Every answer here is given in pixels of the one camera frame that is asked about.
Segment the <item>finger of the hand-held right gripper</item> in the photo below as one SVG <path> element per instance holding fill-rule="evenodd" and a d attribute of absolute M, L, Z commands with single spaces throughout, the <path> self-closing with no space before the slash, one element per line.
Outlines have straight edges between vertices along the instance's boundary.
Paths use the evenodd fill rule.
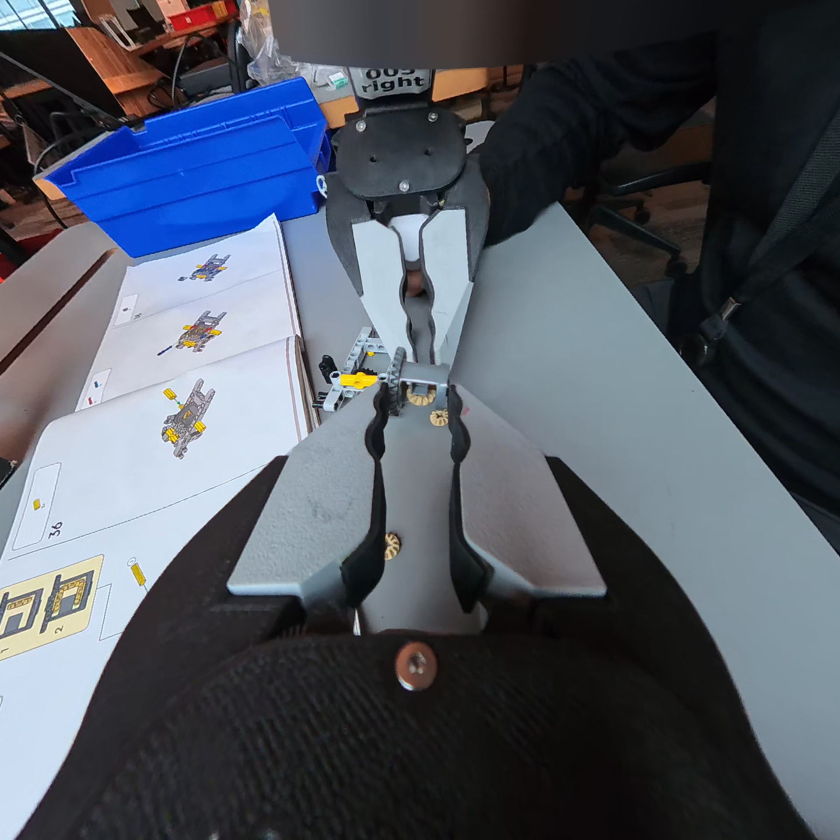
<path fill-rule="evenodd" d="M 464 208 L 441 209 L 419 233 L 434 364 L 454 362 L 473 289 L 466 222 Z"/>
<path fill-rule="evenodd" d="M 371 219 L 352 224 L 360 270 L 361 302 L 388 354 L 399 348 L 417 361 L 412 323 L 405 307 L 406 268 L 402 240 L 391 227 Z"/>

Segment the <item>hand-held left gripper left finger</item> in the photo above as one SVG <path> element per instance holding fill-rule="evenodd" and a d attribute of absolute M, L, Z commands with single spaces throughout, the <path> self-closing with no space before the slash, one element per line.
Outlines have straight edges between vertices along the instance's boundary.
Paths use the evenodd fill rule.
<path fill-rule="evenodd" d="M 384 383 L 364 389 L 290 451 L 228 579 L 232 595 L 357 607 L 377 586 L 389 396 Z"/>

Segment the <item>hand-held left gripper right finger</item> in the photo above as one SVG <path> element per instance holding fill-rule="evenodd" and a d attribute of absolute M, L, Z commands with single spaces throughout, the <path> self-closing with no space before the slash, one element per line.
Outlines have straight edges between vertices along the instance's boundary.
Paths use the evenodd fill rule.
<path fill-rule="evenodd" d="M 461 385 L 448 388 L 449 571 L 458 604 L 603 598 L 606 583 L 542 450 Z"/>

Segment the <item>grey lego frame assembly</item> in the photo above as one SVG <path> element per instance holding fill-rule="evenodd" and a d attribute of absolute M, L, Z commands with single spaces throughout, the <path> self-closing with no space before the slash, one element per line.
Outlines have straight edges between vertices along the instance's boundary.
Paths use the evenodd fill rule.
<path fill-rule="evenodd" d="M 311 406 L 328 413 L 337 412 L 358 394 L 383 381 L 390 362 L 378 333 L 372 327 L 362 328 L 342 366 L 327 353 L 321 357 L 318 369 L 327 388 L 318 393 Z"/>

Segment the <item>grey lego differential housing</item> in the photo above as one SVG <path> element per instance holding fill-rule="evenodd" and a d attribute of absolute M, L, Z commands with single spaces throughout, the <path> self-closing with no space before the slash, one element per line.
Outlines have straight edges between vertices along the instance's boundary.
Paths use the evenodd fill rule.
<path fill-rule="evenodd" d="M 406 403 L 406 386 L 415 384 L 424 388 L 436 387 L 436 401 L 430 410 L 448 408 L 449 366 L 446 364 L 417 363 L 408 359 L 404 347 L 396 348 L 392 361 L 381 377 L 388 390 L 388 413 L 398 417 Z"/>

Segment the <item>lego instruction booklet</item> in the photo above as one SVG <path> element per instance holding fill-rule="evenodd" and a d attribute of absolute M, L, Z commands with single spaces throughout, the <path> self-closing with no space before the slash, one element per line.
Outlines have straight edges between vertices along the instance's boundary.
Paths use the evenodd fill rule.
<path fill-rule="evenodd" d="M 190 539 L 317 423 L 275 215 L 127 268 L 2 551 L 2 837 L 64 762 L 119 637 Z"/>

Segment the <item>crumpled clear plastic bag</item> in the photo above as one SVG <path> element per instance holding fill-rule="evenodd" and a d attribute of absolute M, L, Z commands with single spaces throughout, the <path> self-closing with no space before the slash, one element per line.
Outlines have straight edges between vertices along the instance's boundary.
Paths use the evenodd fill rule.
<path fill-rule="evenodd" d="M 252 80 L 268 86 L 311 75 L 309 64 L 281 54 L 267 1 L 241 1 L 238 7 L 241 24 L 238 40 L 250 57 L 247 72 Z"/>

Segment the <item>blue plastic bin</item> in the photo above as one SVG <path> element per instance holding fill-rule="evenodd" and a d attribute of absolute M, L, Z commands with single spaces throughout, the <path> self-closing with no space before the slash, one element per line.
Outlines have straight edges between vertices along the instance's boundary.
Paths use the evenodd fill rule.
<path fill-rule="evenodd" d="M 298 77 L 106 133 L 46 180 L 138 258 L 315 214 L 327 131 Z"/>

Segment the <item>red storage bin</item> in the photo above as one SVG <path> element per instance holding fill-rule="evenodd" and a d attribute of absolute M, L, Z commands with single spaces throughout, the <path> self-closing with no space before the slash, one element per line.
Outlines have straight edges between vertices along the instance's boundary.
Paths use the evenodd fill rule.
<path fill-rule="evenodd" d="M 170 22 L 174 31 L 182 31 L 190 27 L 212 26 L 237 15 L 236 1 L 216 1 L 174 14 L 170 17 Z"/>

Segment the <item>wooden workbench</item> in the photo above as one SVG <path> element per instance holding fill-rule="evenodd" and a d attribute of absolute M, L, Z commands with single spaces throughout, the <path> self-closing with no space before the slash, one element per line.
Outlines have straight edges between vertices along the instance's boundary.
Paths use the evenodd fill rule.
<path fill-rule="evenodd" d="M 211 2 L 72 2 L 82 12 L 78 27 L 97 28 L 102 36 L 88 35 L 77 39 L 85 57 L 105 81 L 125 114 L 144 116 L 152 113 L 154 106 L 148 96 L 156 82 L 170 76 L 170 70 L 161 70 L 152 59 L 179 49 L 190 36 L 219 36 L 224 46 L 233 37 L 229 26 L 238 18 L 232 17 L 212 26 L 197 26 L 174 31 L 170 17 L 192 7 Z M 144 43 L 139 42 L 141 27 L 129 30 L 131 12 L 144 11 L 152 18 L 153 26 L 161 25 L 162 31 Z"/>

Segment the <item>black monitor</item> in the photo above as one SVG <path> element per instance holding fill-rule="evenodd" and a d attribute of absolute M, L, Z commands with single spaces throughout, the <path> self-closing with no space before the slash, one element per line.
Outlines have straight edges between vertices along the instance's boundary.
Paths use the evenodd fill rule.
<path fill-rule="evenodd" d="M 90 27 L 2 30 L 2 89 L 43 78 L 72 98 L 122 118 L 123 108 L 77 42 L 88 35 L 102 32 Z"/>

